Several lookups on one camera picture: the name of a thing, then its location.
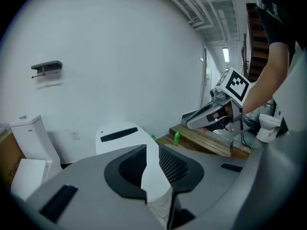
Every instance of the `fluorescent light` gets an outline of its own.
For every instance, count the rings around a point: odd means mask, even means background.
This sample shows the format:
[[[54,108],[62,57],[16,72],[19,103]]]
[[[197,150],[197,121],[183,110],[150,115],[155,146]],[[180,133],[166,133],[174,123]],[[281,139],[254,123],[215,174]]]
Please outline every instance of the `fluorescent light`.
[[[229,62],[229,49],[223,48],[223,53],[224,53],[225,62]]]

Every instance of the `floor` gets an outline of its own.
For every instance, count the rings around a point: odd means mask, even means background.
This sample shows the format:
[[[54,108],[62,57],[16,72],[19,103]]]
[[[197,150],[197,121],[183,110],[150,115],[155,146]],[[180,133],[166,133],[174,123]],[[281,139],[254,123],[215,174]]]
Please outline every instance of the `floor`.
[[[147,203],[148,208],[160,224],[166,229],[171,207],[172,187],[158,200]]]

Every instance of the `electrical outlet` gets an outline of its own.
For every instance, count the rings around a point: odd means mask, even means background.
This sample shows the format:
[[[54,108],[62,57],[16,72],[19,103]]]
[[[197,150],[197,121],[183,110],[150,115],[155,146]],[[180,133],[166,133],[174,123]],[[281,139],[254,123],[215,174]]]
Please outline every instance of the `electrical outlet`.
[[[78,131],[72,131],[72,132],[71,132],[71,138],[72,138],[73,140],[79,140],[79,139],[81,139],[81,138],[80,138],[80,134],[79,134]]]

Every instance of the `toilet lid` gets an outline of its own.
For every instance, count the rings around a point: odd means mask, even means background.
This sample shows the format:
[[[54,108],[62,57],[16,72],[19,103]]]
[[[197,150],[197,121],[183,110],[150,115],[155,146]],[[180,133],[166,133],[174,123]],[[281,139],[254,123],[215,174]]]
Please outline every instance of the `toilet lid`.
[[[25,201],[45,181],[46,173],[45,160],[21,159],[11,185],[11,193]]]
[[[260,114],[259,119],[261,119],[261,120],[269,120],[269,121],[274,122],[276,124],[280,124],[281,123],[281,120],[279,120],[278,118],[270,116],[270,115],[267,115],[267,114]]]
[[[20,117],[17,121],[10,123],[10,126],[17,127],[17,126],[24,126],[24,125],[32,125],[41,118],[42,118],[41,115],[38,115],[35,117],[28,117],[25,115],[25,116]]]

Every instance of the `black shirt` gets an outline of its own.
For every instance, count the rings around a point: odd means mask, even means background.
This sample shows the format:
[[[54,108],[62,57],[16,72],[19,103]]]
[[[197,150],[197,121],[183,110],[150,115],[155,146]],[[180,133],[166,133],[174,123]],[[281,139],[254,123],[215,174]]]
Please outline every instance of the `black shirt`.
[[[304,1],[262,0],[256,11],[267,34],[269,45],[282,42],[289,46],[290,55],[295,52],[295,41],[301,48],[306,46],[306,18]]]

